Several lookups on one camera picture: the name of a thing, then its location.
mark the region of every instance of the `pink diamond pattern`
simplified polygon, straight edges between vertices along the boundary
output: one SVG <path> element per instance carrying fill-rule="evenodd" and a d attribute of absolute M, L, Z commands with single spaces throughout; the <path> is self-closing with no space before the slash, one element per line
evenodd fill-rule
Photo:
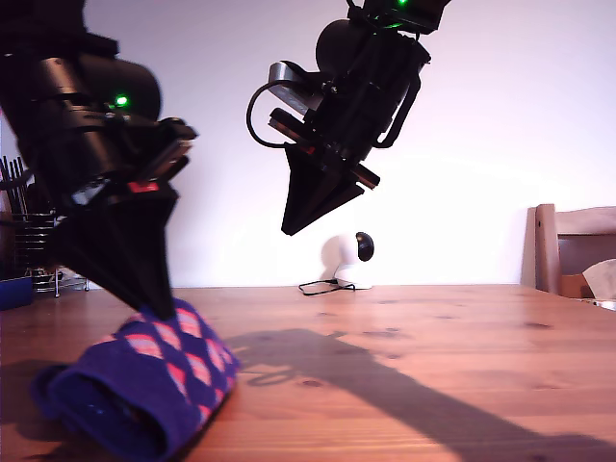
<path fill-rule="evenodd" d="M 133 316 L 126 320 L 124 325 L 128 325 L 131 322 L 146 322 L 146 320 L 141 313 L 134 313 Z"/>
<path fill-rule="evenodd" d="M 114 342 L 115 340 L 116 340 L 116 337 L 114 337 L 113 335 L 106 335 L 105 337 L 100 339 L 97 343 L 95 343 L 95 345 L 107 344 L 109 342 Z"/>
<path fill-rule="evenodd" d="M 184 397 L 187 398 L 188 393 L 186 391 L 186 385 L 185 385 L 186 374 L 184 373 L 184 371 L 182 371 L 179 368 L 176 368 L 171 363 L 167 363 L 167 370 L 169 372 L 169 375 L 175 382 L 175 386 L 177 387 L 177 389 L 180 391 L 182 395 L 184 395 Z"/>
<path fill-rule="evenodd" d="M 224 346 L 220 346 L 220 356 L 224 359 L 224 362 L 227 364 L 232 364 L 233 360 L 231 359 L 231 355 L 227 353 L 227 350 L 224 349 Z"/>
<path fill-rule="evenodd" d="M 201 412 L 201 423 L 200 426 L 203 426 L 206 422 L 208 422 L 208 418 L 212 414 L 212 411 L 206 407 L 199 404 L 199 411 Z"/>
<path fill-rule="evenodd" d="M 158 359 L 163 359 L 163 353 L 161 352 L 161 349 L 158 345 L 156 345 L 154 339 L 152 339 L 149 335 L 127 335 L 126 340 L 137 353 L 145 354 L 147 356 L 153 356 Z"/>
<path fill-rule="evenodd" d="M 156 327 L 156 330 L 158 330 L 158 333 L 165 342 L 167 342 L 177 350 L 182 349 L 182 343 L 180 342 L 178 336 L 175 335 L 175 332 L 173 332 L 172 328 L 160 322 L 154 322 L 154 327 Z"/>
<path fill-rule="evenodd" d="M 214 390 L 214 393 L 216 393 L 216 406 L 218 406 L 222 402 L 222 399 L 224 398 L 224 393 L 222 392 L 222 390 L 219 390 L 218 388 Z"/>
<path fill-rule="evenodd" d="M 207 386 L 211 386 L 212 377 L 210 376 L 210 371 L 205 366 L 203 360 L 190 353 L 186 353 L 186 357 L 189 358 L 189 363 L 191 363 L 192 373 L 194 373 L 194 376 Z"/>
<path fill-rule="evenodd" d="M 180 328 L 185 333 L 198 339 L 201 338 L 201 326 L 199 325 L 199 320 L 196 318 L 196 315 L 190 311 L 178 308 L 177 318 L 180 321 Z"/>
<path fill-rule="evenodd" d="M 218 346 L 217 344 L 211 340 L 211 339 L 207 339 L 207 345 L 208 345 L 208 355 L 210 356 L 210 359 L 212 360 L 212 364 L 214 364 L 214 367 L 216 367 L 216 369 L 218 369 L 221 372 L 224 372 L 224 363 L 222 362 L 222 358 L 220 358 L 220 354 L 218 354 Z"/>

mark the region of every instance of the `table surface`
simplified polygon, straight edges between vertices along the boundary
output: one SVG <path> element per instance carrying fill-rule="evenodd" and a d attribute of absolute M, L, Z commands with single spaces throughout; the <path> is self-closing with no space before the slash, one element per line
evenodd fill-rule
<path fill-rule="evenodd" d="M 188 461 L 616 461 L 616 313 L 515 286 L 184 290 L 244 362 Z M 1 460 L 114 460 L 46 423 L 33 375 L 131 311 L 101 292 L 1 314 Z"/>

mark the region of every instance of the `white camera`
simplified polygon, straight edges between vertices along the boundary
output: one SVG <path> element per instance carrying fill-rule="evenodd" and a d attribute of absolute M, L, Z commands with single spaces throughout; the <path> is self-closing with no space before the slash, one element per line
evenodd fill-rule
<path fill-rule="evenodd" d="M 370 266 L 374 255 L 374 241 L 366 233 L 347 234 L 339 237 L 341 264 L 334 278 L 340 287 L 356 290 L 372 288 Z"/>

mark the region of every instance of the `red label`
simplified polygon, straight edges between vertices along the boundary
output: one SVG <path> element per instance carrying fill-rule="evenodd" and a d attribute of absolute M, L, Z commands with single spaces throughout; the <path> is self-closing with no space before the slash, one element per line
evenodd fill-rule
<path fill-rule="evenodd" d="M 155 193 L 160 189 L 157 183 L 129 183 L 128 187 L 135 194 Z"/>

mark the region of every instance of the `white wall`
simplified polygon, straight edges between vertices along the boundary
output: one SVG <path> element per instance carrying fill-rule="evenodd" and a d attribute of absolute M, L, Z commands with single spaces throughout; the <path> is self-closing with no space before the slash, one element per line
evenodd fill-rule
<path fill-rule="evenodd" d="M 376 241 L 378 283 L 517 283 L 528 207 L 614 205 L 616 2 L 453 0 L 423 38 L 433 64 L 402 136 L 368 159 L 381 186 L 283 235 L 286 160 L 252 141 L 245 107 L 271 63 L 316 69 L 319 33 L 345 14 L 344 0 L 89 1 L 90 29 L 147 64 L 164 116 L 201 133 L 174 182 L 176 286 L 312 280 L 323 244 L 357 230 Z M 264 97 L 257 126 L 281 140 L 274 104 Z"/>

